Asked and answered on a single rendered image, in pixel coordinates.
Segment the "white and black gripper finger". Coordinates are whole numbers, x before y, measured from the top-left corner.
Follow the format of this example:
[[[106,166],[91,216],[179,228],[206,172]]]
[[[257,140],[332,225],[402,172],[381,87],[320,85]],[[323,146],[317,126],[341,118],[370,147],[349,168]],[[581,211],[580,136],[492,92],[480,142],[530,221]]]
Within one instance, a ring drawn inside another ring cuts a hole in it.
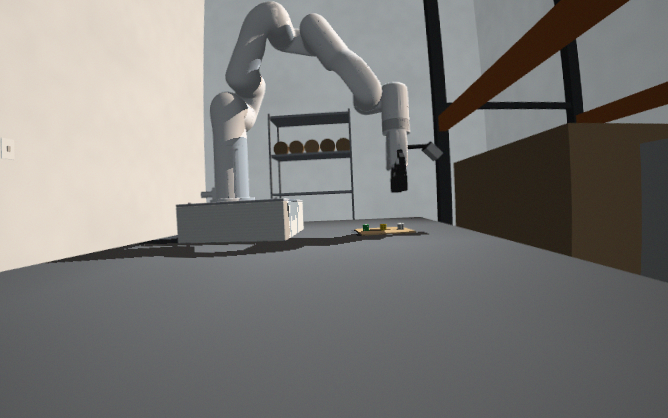
[[[394,175],[395,175],[395,169],[392,167],[392,168],[391,168],[391,179],[390,179],[390,183],[391,183],[391,193],[402,192],[402,191],[395,191]]]
[[[397,150],[397,155],[399,158],[399,164],[394,164],[395,167],[395,191],[407,191],[408,182],[407,182],[407,170],[405,165],[405,156],[402,149]],[[398,165],[398,167],[397,167]]]

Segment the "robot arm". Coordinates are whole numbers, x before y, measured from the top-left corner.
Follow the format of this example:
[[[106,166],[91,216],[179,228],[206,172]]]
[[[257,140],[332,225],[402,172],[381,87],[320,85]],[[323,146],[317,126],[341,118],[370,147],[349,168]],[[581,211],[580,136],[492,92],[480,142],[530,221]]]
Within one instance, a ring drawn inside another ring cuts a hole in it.
[[[249,198],[246,132],[256,121],[265,93],[259,68],[267,38],[279,51],[316,56],[326,70],[336,72],[353,93],[358,113],[381,112],[382,132],[410,130],[405,84],[391,82],[381,88],[368,65],[347,48],[321,15],[308,14],[300,30],[293,29],[282,5],[261,3],[247,14],[226,71],[226,82],[235,94],[219,93],[210,105],[215,187],[201,192],[201,198],[213,198],[210,202],[255,200]]]

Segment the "tan square mat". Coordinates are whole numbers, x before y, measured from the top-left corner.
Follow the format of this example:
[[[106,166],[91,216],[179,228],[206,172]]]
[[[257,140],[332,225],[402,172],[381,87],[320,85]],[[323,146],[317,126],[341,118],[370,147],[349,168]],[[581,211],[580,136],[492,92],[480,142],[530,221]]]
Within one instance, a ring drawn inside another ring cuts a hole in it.
[[[401,234],[401,233],[416,233],[416,231],[405,228],[402,230],[397,229],[397,227],[387,227],[387,230],[380,230],[380,228],[369,228],[369,231],[363,231],[363,229],[355,229],[361,236],[364,235],[383,235],[383,234]]]

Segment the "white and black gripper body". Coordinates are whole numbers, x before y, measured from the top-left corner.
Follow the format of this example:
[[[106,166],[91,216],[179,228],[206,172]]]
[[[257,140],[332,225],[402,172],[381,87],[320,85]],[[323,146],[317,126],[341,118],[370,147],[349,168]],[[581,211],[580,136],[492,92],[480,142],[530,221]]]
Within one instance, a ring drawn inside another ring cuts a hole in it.
[[[383,136],[386,136],[386,153],[388,154],[388,159],[386,161],[386,170],[389,171],[394,164],[399,164],[399,159],[397,158],[397,150],[402,149],[405,156],[405,165],[408,166],[408,148],[407,148],[407,135],[410,134],[408,129],[390,129],[382,132]]]

